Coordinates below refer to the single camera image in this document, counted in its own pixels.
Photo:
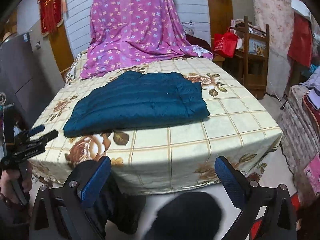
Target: white floor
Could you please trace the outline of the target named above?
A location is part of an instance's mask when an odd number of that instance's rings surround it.
[[[264,99],[260,100],[260,103],[265,107],[265,109],[270,113],[270,115],[277,120],[278,116],[281,114],[281,104],[280,102],[268,95],[265,95]],[[272,153],[269,153],[273,156],[271,163],[268,164],[263,176],[260,180],[260,185],[265,187],[277,187],[279,184],[283,183],[288,187],[290,195],[293,195],[297,190],[292,182],[292,174],[290,173],[287,163],[284,156],[281,153],[280,147]],[[37,182],[32,189],[31,195],[32,199],[35,198],[35,194],[41,185],[40,182]],[[240,210],[235,208],[231,203],[227,193],[225,192],[221,184],[212,185],[197,189],[197,191],[204,191],[211,194],[217,202],[220,204],[220,207],[223,210],[223,218],[220,224],[220,229],[218,234],[215,237],[215,240],[222,239],[225,233],[228,231],[230,226],[235,221]],[[142,239],[144,234],[151,227],[153,220],[156,218],[156,212],[165,203],[172,200],[176,194],[164,194],[164,195],[150,195],[147,196],[146,206],[141,214],[139,221],[139,227],[135,235],[128,236],[120,232],[117,227],[111,223],[107,223],[107,236],[108,239],[112,240],[139,240]],[[261,217],[265,211],[265,208],[261,208],[258,217]]]

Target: wooden cabinet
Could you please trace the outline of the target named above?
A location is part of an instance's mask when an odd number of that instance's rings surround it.
[[[208,0],[210,14],[211,47],[213,46],[214,34],[223,34],[230,26],[233,18],[232,0]]]

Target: gray refrigerator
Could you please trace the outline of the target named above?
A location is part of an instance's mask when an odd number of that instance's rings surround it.
[[[14,103],[29,128],[54,97],[33,55],[28,33],[0,45],[0,92]]]

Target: wooden door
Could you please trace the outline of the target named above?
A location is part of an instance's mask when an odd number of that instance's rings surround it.
[[[214,34],[223,34],[230,26],[233,18],[232,0],[208,0],[210,14],[211,46],[213,46]]]
[[[58,27],[57,32],[49,34],[50,45],[62,78],[73,63],[73,55],[70,49],[64,23]]]

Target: human hand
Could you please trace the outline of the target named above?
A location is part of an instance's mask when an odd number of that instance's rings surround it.
[[[17,180],[20,177],[20,172],[17,170],[6,170],[2,171],[0,179],[1,193],[9,199],[11,202],[18,204],[19,199],[16,196],[11,180]],[[27,161],[27,178],[22,182],[23,192],[29,192],[32,188],[32,165]]]

